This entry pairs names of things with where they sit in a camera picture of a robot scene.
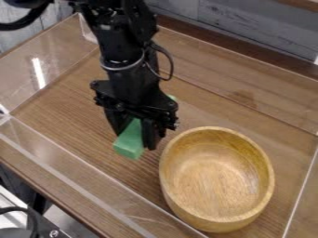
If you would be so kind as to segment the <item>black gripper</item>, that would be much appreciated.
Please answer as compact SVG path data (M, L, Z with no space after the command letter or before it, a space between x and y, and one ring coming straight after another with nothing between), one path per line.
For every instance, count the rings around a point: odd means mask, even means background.
M101 64L109 75L107 80L95 80L90 87L97 92L97 105L105 109L106 118L117 135L119 135L133 121L133 116L126 113L127 108L151 105L161 94L162 78L159 63L142 61L131 65ZM142 120L142 139L145 147L154 151L158 143L166 136L167 130L162 125L146 118Z

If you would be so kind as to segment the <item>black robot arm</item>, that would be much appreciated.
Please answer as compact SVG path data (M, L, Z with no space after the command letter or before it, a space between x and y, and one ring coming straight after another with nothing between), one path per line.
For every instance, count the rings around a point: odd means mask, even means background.
M122 134L141 121L142 147L155 150L167 131L177 128L178 103L163 92L159 54L169 51L153 37L157 15L145 0L65 0L82 14L98 39L106 80L91 83L95 102L105 110L114 132Z

